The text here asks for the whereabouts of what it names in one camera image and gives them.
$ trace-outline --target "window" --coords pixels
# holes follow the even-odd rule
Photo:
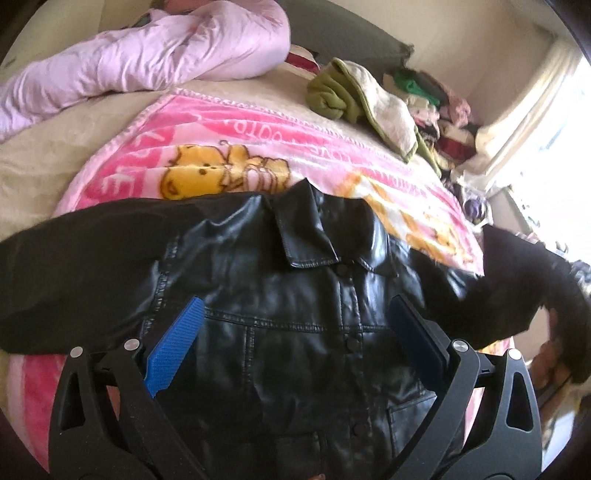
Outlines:
[[[532,136],[511,190],[524,218],[551,249],[591,263],[591,66],[583,60]]]

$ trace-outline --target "pink comforter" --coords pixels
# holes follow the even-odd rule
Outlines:
[[[100,33],[0,86],[0,142],[108,91],[262,75],[289,49],[289,22],[274,0],[219,0],[185,16],[153,11],[144,27]]]

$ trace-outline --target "white curtain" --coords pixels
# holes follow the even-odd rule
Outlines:
[[[574,43],[558,38],[521,96],[494,124],[478,131],[477,154],[456,168],[452,179],[482,193],[509,184],[508,171],[518,172],[519,158],[582,58]]]

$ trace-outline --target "jacket button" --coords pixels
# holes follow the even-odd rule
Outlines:
[[[351,278],[351,269],[340,263],[336,266],[336,274],[342,278]]]
[[[347,338],[347,341],[345,343],[347,345],[347,349],[349,350],[349,352],[357,353],[361,350],[361,342],[357,340],[355,337]]]
[[[356,437],[363,437],[368,432],[368,426],[364,423],[356,423],[353,426],[353,435]]]

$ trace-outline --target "green cloth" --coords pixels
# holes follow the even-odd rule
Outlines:
[[[310,110],[330,120],[345,117],[350,124],[365,117],[361,98],[351,82],[332,63],[319,71],[308,84],[306,103]]]
[[[366,118],[386,145],[397,153],[405,163],[408,163],[416,153],[423,157],[441,177],[441,170],[419,134],[417,126],[414,126],[415,146],[409,152],[402,152],[400,147],[384,132],[379,121],[372,114],[363,88],[349,73],[347,65],[341,60],[333,59],[310,81],[307,87],[306,103],[313,112],[330,120],[345,118],[349,123],[355,124],[359,118]]]
[[[437,107],[441,105],[439,98],[436,98],[433,95],[429,95],[427,92],[425,92],[425,90],[419,87],[418,83],[412,78],[412,76],[406,74],[406,72],[403,70],[396,70],[396,72],[394,72],[393,78],[396,86],[405,92],[426,98],[429,100],[430,104]]]

